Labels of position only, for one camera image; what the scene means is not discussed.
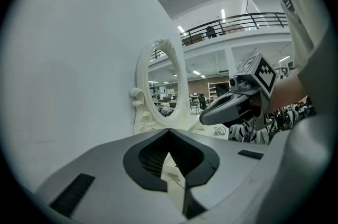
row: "forearm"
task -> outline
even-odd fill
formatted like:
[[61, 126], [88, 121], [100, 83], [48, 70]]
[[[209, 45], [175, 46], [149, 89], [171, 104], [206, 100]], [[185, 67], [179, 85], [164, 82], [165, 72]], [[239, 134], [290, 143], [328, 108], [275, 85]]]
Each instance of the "forearm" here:
[[298, 78], [298, 70], [296, 69], [290, 77], [280, 80], [275, 85], [271, 96], [270, 112], [274, 112], [277, 108], [296, 103], [306, 95], [307, 93]]

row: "oval mirror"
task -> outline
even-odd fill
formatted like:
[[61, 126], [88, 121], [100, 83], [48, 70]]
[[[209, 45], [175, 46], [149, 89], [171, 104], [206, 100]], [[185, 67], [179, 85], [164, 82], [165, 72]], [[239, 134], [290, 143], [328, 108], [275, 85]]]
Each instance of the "oval mirror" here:
[[166, 53], [156, 48], [148, 67], [149, 90], [156, 109], [163, 117], [175, 110], [179, 98], [177, 70]]

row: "white shirt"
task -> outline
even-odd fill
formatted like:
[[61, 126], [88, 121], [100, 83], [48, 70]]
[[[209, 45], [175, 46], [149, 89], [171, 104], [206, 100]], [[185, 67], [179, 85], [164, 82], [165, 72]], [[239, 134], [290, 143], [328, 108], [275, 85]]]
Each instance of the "white shirt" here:
[[289, 24], [294, 67], [302, 70], [321, 43], [330, 15], [323, 0], [281, 0], [281, 6]]

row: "white mirror frame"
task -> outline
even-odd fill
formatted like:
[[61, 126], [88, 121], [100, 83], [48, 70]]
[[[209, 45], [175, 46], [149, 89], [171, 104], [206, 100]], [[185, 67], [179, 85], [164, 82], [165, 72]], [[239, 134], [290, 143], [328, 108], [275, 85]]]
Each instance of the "white mirror frame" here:
[[[162, 50], [172, 62], [177, 73], [177, 86], [179, 96], [173, 113], [168, 117], [163, 117], [157, 110], [149, 90], [148, 68], [151, 54], [155, 49]], [[136, 100], [132, 102], [132, 106], [136, 108], [136, 117], [134, 124], [134, 135], [146, 131], [160, 128], [175, 127], [178, 121], [189, 116], [189, 103], [185, 95], [188, 94], [187, 89], [181, 83], [182, 68], [176, 56], [175, 49], [167, 39], [160, 39], [145, 47], [140, 54], [137, 62], [136, 83], [137, 88], [132, 88], [130, 96]]]

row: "metal railing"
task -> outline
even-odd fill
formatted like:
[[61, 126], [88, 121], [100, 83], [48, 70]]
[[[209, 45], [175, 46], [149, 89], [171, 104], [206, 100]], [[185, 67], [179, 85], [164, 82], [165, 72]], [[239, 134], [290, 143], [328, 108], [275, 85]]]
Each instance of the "metal railing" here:
[[[260, 27], [288, 26], [285, 13], [248, 13], [229, 16], [225, 20], [214, 20], [181, 33], [182, 45], [187, 46], [220, 35], [258, 30]], [[150, 60], [164, 56], [161, 50], [154, 50]]]

